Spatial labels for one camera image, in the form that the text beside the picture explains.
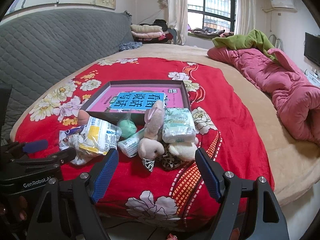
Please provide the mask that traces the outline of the cartoon printed snack packet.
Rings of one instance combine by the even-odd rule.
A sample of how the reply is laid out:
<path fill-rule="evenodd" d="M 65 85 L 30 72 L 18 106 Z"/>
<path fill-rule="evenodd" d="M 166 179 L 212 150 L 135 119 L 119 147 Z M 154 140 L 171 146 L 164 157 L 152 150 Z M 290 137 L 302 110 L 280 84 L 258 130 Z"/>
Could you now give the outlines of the cartoon printed snack packet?
<path fill-rule="evenodd" d="M 98 156 L 97 153 L 80 148 L 80 144 L 83 144 L 86 139 L 85 131 L 86 125 L 59 132 L 59 149 L 65 150 L 69 147 L 73 147 L 76 150 L 76 156 L 71 161 L 73 165 L 85 165 Z"/>

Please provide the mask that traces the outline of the yellow white wipes packet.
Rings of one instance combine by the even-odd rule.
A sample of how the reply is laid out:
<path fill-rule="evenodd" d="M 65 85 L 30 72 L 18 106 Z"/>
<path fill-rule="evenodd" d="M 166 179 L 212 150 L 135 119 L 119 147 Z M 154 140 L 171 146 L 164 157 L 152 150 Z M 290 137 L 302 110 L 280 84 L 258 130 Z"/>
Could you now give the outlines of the yellow white wipes packet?
<path fill-rule="evenodd" d="M 90 155 L 106 155 L 110 149 L 117 149 L 121 134 L 118 126 L 90 116 L 79 148 Z"/>

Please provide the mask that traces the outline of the white plush bear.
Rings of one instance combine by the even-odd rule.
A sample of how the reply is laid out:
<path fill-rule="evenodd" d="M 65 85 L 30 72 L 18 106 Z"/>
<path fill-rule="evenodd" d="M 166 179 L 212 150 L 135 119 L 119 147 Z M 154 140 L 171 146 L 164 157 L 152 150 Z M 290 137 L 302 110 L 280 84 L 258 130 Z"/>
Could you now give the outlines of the white plush bear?
<path fill-rule="evenodd" d="M 195 160 L 195 152 L 199 143 L 198 138 L 194 142 L 179 142 L 169 144 L 168 151 L 185 162 Z"/>

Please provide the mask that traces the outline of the leopard print scrunchie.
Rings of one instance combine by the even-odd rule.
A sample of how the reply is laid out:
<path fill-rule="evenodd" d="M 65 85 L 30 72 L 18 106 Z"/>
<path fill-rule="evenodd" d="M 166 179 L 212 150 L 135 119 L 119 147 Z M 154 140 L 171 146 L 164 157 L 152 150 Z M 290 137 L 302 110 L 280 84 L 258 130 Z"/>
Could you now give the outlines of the leopard print scrunchie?
<path fill-rule="evenodd" d="M 166 170 L 174 170 L 180 167 L 184 161 L 169 152 L 169 145 L 162 142 L 164 154 L 156 157 L 156 163 L 161 164 Z"/>

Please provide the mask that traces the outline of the green sponge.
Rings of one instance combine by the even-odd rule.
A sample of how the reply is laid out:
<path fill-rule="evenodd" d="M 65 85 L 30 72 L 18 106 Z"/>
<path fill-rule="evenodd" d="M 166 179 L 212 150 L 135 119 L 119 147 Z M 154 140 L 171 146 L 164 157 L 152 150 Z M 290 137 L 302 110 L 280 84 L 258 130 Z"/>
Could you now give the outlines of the green sponge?
<path fill-rule="evenodd" d="M 131 119 L 131 113 L 126 113 L 126 115 L 118 121 L 117 127 L 120 129 L 123 139 L 129 138 L 137 132 L 137 126 Z"/>

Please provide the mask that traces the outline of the pink plush bunny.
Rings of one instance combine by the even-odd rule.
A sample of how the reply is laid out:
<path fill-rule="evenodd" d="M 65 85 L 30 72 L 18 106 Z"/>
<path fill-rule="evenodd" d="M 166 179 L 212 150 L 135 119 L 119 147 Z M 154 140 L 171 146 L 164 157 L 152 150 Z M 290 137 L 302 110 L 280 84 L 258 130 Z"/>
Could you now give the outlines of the pink plush bunny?
<path fill-rule="evenodd" d="M 160 136 L 164 121 L 164 104 L 161 100 L 157 100 L 150 109 L 145 111 L 144 121 L 144 136 L 138 144 L 138 155 L 142 165 L 152 172 L 156 158 L 165 152 Z"/>

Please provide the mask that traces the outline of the peach makeup sponge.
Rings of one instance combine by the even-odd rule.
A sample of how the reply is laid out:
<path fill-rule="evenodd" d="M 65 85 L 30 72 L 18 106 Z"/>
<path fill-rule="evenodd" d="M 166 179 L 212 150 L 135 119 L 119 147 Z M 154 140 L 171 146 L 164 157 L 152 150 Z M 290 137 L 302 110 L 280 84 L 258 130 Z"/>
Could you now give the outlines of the peach makeup sponge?
<path fill-rule="evenodd" d="M 78 113 L 78 125 L 79 126 L 87 125 L 89 118 L 90 118 L 90 115 L 83 109 L 80 109 Z"/>

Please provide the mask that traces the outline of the green tissue pack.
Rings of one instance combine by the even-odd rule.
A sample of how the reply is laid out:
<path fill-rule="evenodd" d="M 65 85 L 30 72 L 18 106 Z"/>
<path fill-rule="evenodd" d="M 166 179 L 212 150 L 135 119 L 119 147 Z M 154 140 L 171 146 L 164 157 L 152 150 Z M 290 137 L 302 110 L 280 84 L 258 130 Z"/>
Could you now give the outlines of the green tissue pack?
<path fill-rule="evenodd" d="M 138 145 L 143 138 L 144 129 L 141 129 L 131 137 L 118 142 L 117 146 L 123 154 L 125 154 L 129 158 L 132 158 L 138 154 Z"/>
<path fill-rule="evenodd" d="M 162 139 L 167 144 L 195 142 L 196 129 L 188 108 L 166 108 Z"/>

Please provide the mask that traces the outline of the grey quilted headboard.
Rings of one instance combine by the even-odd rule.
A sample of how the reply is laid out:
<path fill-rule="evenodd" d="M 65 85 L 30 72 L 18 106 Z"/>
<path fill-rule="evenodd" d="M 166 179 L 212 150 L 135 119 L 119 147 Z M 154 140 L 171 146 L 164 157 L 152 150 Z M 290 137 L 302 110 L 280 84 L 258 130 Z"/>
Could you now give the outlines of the grey quilted headboard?
<path fill-rule="evenodd" d="M 132 41 L 131 22 L 127 12 L 54 9 L 1 24 L 1 84 L 12 87 L 2 137 L 50 87 Z"/>

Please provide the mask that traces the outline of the pink quilted comforter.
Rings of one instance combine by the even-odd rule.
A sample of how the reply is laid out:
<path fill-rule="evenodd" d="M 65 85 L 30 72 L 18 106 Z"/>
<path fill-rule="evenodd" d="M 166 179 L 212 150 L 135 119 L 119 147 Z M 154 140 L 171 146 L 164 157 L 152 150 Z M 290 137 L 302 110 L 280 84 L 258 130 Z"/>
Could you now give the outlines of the pink quilted comforter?
<path fill-rule="evenodd" d="M 255 48 L 211 48 L 207 55 L 232 65 L 257 89 L 268 94 L 277 116 L 292 137 L 319 144 L 319 87 L 280 49 L 269 49 L 274 62 Z"/>

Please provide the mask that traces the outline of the blue patterned cloth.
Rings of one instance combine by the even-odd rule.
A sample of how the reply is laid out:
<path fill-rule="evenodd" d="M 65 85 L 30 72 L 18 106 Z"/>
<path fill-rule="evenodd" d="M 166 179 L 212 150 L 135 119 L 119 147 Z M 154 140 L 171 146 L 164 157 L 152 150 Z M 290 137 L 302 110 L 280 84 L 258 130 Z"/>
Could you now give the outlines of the blue patterned cloth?
<path fill-rule="evenodd" d="M 119 46 L 119 51 L 137 49 L 137 48 L 140 48 L 142 45 L 143 45 L 142 42 L 135 42 L 135 41 L 122 43 Z"/>

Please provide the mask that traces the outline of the white curtain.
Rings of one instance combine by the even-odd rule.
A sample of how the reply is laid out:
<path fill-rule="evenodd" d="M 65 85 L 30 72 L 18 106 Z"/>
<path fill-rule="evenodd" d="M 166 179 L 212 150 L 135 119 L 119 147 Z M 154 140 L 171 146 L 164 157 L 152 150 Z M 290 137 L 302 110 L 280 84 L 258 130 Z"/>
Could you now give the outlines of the white curtain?
<path fill-rule="evenodd" d="M 247 35 L 255 28 L 256 0 L 237 0 L 234 33 Z"/>
<path fill-rule="evenodd" d="M 158 3 L 167 8 L 167 24 L 169 28 L 176 30 L 176 43 L 184 45 L 188 36 L 188 0 L 158 0 Z"/>

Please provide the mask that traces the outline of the white curtain left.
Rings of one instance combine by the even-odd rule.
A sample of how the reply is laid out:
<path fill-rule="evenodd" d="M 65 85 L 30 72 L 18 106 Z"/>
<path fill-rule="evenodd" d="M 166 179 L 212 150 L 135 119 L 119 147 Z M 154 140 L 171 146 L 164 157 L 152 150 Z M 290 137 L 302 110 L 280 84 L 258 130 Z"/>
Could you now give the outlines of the white curtain left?
<path fill-rule="evenodd" d="M 176 30 L 176 43 L 184 45 L 188 36 L 188 0 L 158 0 L 158 3 L 167 8 L 167 24 L 169 28 Z"/>

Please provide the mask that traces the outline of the white air conditioner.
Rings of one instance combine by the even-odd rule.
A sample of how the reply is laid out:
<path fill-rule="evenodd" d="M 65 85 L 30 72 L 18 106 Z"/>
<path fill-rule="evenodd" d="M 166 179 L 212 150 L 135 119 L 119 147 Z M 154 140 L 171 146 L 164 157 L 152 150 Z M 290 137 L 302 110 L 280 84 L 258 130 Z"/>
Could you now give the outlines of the white air conditioner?
<path fill-rule="evenodd" d="M 295 9 L 293 0 L 270 0 L 274 9 Z"/>

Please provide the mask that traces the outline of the black wall television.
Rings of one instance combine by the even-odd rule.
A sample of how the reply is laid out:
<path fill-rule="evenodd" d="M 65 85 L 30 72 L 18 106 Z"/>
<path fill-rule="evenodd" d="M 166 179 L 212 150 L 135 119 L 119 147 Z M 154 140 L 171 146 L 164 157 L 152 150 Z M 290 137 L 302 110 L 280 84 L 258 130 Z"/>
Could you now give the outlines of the black wall television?
<path fill-rule="evenodd" d="M 320 67 L 320 37 L 305 33 L 304 56 Z"/>

